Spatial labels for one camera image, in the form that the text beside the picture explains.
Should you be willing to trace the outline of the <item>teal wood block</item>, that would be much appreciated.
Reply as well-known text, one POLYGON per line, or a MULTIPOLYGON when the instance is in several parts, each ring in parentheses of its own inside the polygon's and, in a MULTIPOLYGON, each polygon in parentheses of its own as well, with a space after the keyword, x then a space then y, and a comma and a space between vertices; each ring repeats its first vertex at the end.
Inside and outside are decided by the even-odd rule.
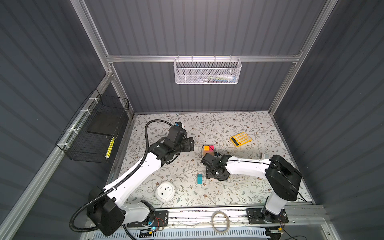
POLYGON ((197 184, 202 185, 203 184, 203 175, 197 174, 197 184))

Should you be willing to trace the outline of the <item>arched natural wood block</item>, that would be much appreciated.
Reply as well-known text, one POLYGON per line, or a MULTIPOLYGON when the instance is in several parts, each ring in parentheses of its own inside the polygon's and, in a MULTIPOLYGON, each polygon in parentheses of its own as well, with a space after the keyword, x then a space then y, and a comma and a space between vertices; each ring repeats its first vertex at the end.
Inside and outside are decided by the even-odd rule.
POLYGON ((215 152, 214 151, 205 151, 205 150, 203 150, 202 151, 202 158, 204 158, 205 157, 205 155, 211 155, 211 156, 215 156, 215 152))

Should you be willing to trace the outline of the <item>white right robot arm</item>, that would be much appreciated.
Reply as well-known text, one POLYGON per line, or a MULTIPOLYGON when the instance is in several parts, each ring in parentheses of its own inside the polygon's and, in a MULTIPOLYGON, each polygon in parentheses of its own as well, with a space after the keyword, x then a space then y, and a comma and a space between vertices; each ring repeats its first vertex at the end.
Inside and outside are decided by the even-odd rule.
POLYGON ((280 155, 270 159, 250 160, 231 155, 206 154, 201 163, 206 177, 226 181, 231 175, 246 175, 268 180, 271 194, 262 208, 247 209, 250 224, 286 224, 289 222, 285 205, 298 199, 302 174, 280 155))

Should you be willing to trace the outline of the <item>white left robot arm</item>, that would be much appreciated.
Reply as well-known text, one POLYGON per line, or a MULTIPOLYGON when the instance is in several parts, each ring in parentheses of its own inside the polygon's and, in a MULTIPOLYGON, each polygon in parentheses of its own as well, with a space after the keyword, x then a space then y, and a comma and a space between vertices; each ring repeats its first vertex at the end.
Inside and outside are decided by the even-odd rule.
POLYGON ((95 202, 86 207, 88 218, 106 237, 125 224, 152 225, 155 209, 148 202, 126 205, 126 200, 152 173, 172 163, 180 153, 194 151, 194 143, 183 124, 176 122, 166 137, 146 144, 145 155, 127 172, 102 189, 90 191, 88 201, 95 202))

